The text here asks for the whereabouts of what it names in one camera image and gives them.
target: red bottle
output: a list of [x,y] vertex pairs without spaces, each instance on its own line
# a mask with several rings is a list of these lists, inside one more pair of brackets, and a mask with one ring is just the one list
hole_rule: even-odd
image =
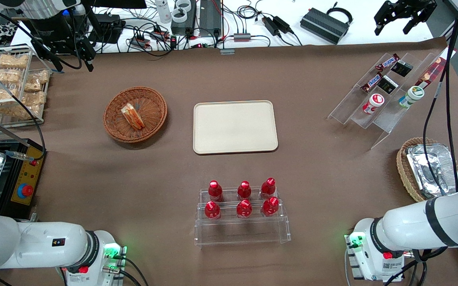
[[221,202],[224,201],[224,196],[222,194],[222,187],[218,184],[217,181],[213,180],[210,182],[210,186],[208,188],[208,194],[210,195],[210,200]]
[[238,206],[236,206],[236,214],[239,218],[247,218],[252,214],[252,205],[247,199],[238,203]]
[[278,210],[277,197],[271,197],[262,203],[261,214],[263,216],[272,216]]
[[262,183],[259,197],[261,199],[269,199],[275,193],[275,179],[269,178],[266,182]]
[[250,194],[252,194],[250,184],[247,181],[242,181],[241,185],[238,187],[238,199],[240,201],[243,201],[244,199],[250,199]]
[[209,201],[206,203],[206,207],[204,208],[204,214],[209,219],[219,219],[220,218],[220,207],[217,203],[213,201]]

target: metal rack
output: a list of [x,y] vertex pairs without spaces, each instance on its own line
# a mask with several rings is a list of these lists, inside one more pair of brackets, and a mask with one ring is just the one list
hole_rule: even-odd
[[[22,78],[20,79],[20,82],[19,83],[8,83],[8,84],[5,84],[5,86],[8,89],[16,89],[16,90],[19,91],[18,94],[14,95],[19,100],[22,100],[22,96],[24,95],[24,86],[25,86],[25,84],[27,82],[27,78],[28,78],[30,73],[40,72],[42,70],[47,70],[48,73],[49,73],[49,76],[52,74],[52,70],[47,66],[47,64],[35,54],[33,49],[31,49],[31,47],[29,47],[27,45],[19,45],[19,46],[12,46],[12,47],[0,47],[0,55],[1,54],[11,54],[13,56],[27,54],[29,56],[28,61],[27,61],[27,67],[24,70],[20,69],[20,71],[23,74]],[[40,62],[38,62],[36,60],[33,60],[34,56],[36,57],[36,59],[40,60],[40,62],[43,64],[43,67],[42,67],[42,64],[40,64]],[[37,63],[40,67],[36,68],[36,69],[31,69],[31,62],[33,62],[33,67],[34,67],[34,63]],[[43,85],[43,87],[42,87],[42,92],[44,92],[46,95],[47,95],[47,89],[48,88],[49,88],[49,82],[45,83]],[[40,124],[43,123],[44,105],[45,104],[40,105],[40,109],[38,111],[38,114],[35,114],[35,118],[36,118],[37,122],[40,123]],[[20,107],[20,105],[18,105],[18,102],[15,101],[13,98],[0,100],[0,108],[1,107],[5,107],[5,108],[6,107],[14,107],[14,106],[16,106],[17,108]],[[9,115],[0,113],[0,125],[2,125],[5,128],[25,126],[25,125],[31,125],[31,124],[34,124],[32,119],[20,119],[20,118],[15,118],[14,116],[9,116]]]
[[[409,87],[415,85],[418,78],[420,78],[421,73],[429,67],[429,65],[436,58],[434,54],[430,53],[427,55],[424,60],[419,60],[413,55],[407,53],[401,59],[413,65],[413,70],[407,74],[407,76],[402,77],[395,72],[388,69],[387,72],[382,72],[383,75],[391,78],[395,83],[398,84],[398,87],[393,90],[390,94],[385,92],[383,89],[377,85],[373,87],[368,93],[364,92],[361,87],[364,86],[371,78],[376,76],[378,72],[374,67],[378,64],[385,62],[387,59],[391,58],[391,54],[384,54],[379,61],[377,61],[371,69],[354,85],[354,87],[349,91],[344,99],[337,105],[335,109],[330,113],[328,118],[334,118],[342,124],[346,124],[349,120],[352,120],[356,124],[360,125],[361,128],[367,129],[371,124],[378,126],[383,133],[371,147],[374,148],[377,144],[387,138],[392,130],[396,127],[397,123],[402,119],[406,114],[408,108],[403,108],[398,104],[398,100],[404,94],[406,94]],[[383,106],[376,109],[373,114],[365,114],[362,110],[363,105],[367,102],[369,97],[374,94],[379,93],[385,98],[385,103]]]
[[[205,216],[204,209],[210,200],[208,190],[200,190],[200,203],[196,214],[196,246],[245,244],[256,242],[291,241],[289,231],[289,217],[285,211],[283,200],[279,200],[278,211],[270,217],[260,214],[260,207],[264,202],[259,199],[260,186],[251,186],[252,214],[247,218],[238,218],[236,206],[240,201],[236,198],[237,188],[223,190],[224,201],[217,203],[220,206],[220,219],[211,220]],[[278,191],[275,197],[280,198]]]

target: table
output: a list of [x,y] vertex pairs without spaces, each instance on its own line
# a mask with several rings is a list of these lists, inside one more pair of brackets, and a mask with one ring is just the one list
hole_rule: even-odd
[[[427,27],[426,23],[420,23],[418,26],[414,27],[408,35],[404,35],[402,29],[409,21],[408,19],[400,19],[388,24],[382,31],[379,36],[374,34],[374,29],[376,28],[376,23],[374,22],[374,15],[378,11],[378,9],[383,4],[384,0],[365,0],[364,4],[362,2],[354,1],[354,0],[339,0],[337,7],[342,7],[351,12],[353,15],[353,23],[351,27],[349,27],[348,33],[340,40],[339,45],[351,45],[351,44],[371,44],[371,43],[394,43],[394,42],[419,42],[427,39],[432,38],[432,34]],[[236,11],[238,7],[241,5],[248,5],[248,0],[231,0],[226,1],[224,3],[225,6],[230,9],[231,11]],[[323,1],[323,0],[296,0],[292,2],[291,0],[262,0],[258,4],[258,9],[265,13],[269,13],[274,16],[279,16],[284,21],[291,25],[293,31],[297,34],[298,38],[300,38],[303,45],[332,45],[331,43],[323,40],[320,37],[311,34],[309,31],[300,27],[300,21],[303,15],[307,14],[309,8],[316,8],[320,11],[327,11],[329,8],[333,6],[334,2],[331,1]],[[174,7],[174,1],[170,0],[169,5],[171,6],[171,11]],[[107,8],[95,8],[95,12],[107,11]],[[122,9],[113,9],[111,10],[112,14],[118,14],[121,16],[122,19],[125,18],[132,18],[132,15]],[[334,18],[341,20],[343,22],[347,21],[347,18],[344,14],[339,12],[334,12],[330,14]],[[231,14],[224,13],[225,17],[225,24],[224,24],[224,31],[228,35],[232,35],[236,33],[236,22]],[[158,16],[153,18],[154,21],[157,21],[159,24],[160,20]],[[238,18],[236,18],[238,22],[240,33],[242,32],[241,22]],[[130,19],[127,20],[127,24],[130,25],[142,25],[146,21],[145,20],[135,20]],[[287,46],[284,42],[280,40],[278,37],[271,37],[269,32],[264,27],[262,21],[255,22],[254,19],[247,20],[247,31],[252,35],[265,35],[271,38],[271,46]],[[170,24],[164,24],[165,27],[170,29]],[[133,31],[130,29],[124,29],[123,33],[120,36],[120,40],[118,41],[118,45],[121,51],[127,51],[128,46],[126,44],[127,39],[132,38]],[[298,45],[296,38],[291,35],[287,34],[284,35],[283,38],[291,43]],[[180,49],[183,48],[185,41],[180,43]],[[198,43],[207,43],[213,44],[212,38],[202,38],[191,40],[190,44],[198,44]],[[13,44],[27,44],[30,45],[29,37],[24,34],[20,29],[15,33],[15,37],[12,40]],[[260,38],[260,40],[252,40],[250,42],[240,42],[235,43],[232,40],[228,39],[225,42],[225,48],[236,48],[236,47],[260,47],[260,46],[267,46],[268,40],[266,38]],[[105,47],[100,49],[102,45],[98,43],[95,46],[95,50],[99,50],[98,53],[103,52],[111,53],[111,52],[118,52],[118,48],[116,44],[107,44]],[[152,41],[152,47],[154,50],[157,49],[156,42]]]
[[[380,132],[344,126],[327,116],[384,52],[422,58],[445,46],[444,39],[434,39],[247,48],[233,56],[193,49],[160,60],[147,54],[102,54],[91,73],[54,74],[42,125],[49,154],[37,187],[40,220],[109,231],[128,246],[128,257],[150,286],[345,286],[343,235],[362,218],[414,203],[402,186],[395,157],[403,142],[421,136],[436,83],[371,151]],[[450,74],[458,159],[458,78]],[[136,85],[164,96],[167,120],[144,143],[117,143],[105,132],[102,115],[113,96]],[[194,105],[238,100],[273,103],[278,149],[197,155],[192,149]],[[427,136],[447,144],[444,104],[442,92]],[[38,140],[32,128],[18,135]],[[259,184],[268,177],[277,180],[287,206],[290,242],[194,245],[200,188],[213,179],[229,187],[242,180]],[[0,270],[0,277],[17,286],[61,284],[50,268]],[[456,249],[429,260],[425,286],[434,285],[458,285]]]

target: clear acrylic stand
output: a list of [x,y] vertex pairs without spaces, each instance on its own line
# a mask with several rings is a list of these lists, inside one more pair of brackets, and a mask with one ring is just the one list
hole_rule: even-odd
[[[361,87],[371,80],[371,78],[376,76],[378,72],[378,70],[375,69],[375,66],[385,62],[391,57],[391,54],[384,54],[382,58],[380,58],[380,60],[378,60],[376,64],[374,64],[372,68],[369,69],[369,71],[358,81],[358,83],[356,83],[351,91],[328,116],[328,118],[334,118],[344,125],[349,122],[349,120],[352,120],[363,129],[367,129],[372,123],[382,129],[383,133],[371,149],[387,138],[400,119],[402,119],[404,114],[406,114],[408,109],[401,107],[398,104],[398,100],[406,94],[409,87],[412,87],[416,83],[418,78],[421,77],[421,73],[425,71],[425,69],[427,69],[427,67],[435,59],[435,56],[432,53],[425,57],[424,60],[419,60],[413,55],[407,53],[400,58],[404,62],[413,66],[413,70],[411,70],[407,76],[400,76],[398,73],[392,71],[391,67],[387,67],[383,72],[381,72],[382,75],[388,76],[396,84],[398,84],[398,87],[395,90],[388,94],[383,89],[375,85],[368,93],[364,92]],[[382,95],[385,98],[385,103],[383,106],[377,108],[373,114],[366,114],[363,112],[362,107],[374,93]]]
[[221,217],[216,220],[208,219],[204,213],[206,203],[210,200],[208,190],[200,191],[200,203],[196,214],[196,246],[291,241],[289,218],[283,201],[279,200],[278,211],[273,216],[262,216],[260,208],[264,200],[258,197],[260,186],[251,186],[251,189],[252,214],[249,217],[237,216],[237,188],[230,188],[223,191],[224,201],[217,203],[220,206]]

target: emergency stop button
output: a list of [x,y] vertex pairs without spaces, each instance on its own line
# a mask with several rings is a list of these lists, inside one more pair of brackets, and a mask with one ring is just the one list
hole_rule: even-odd
[[20,184],[19,188],[17,189],[17,195],[21,199],[26,199],[27,197],[33,194],[33,187],[26,183]]

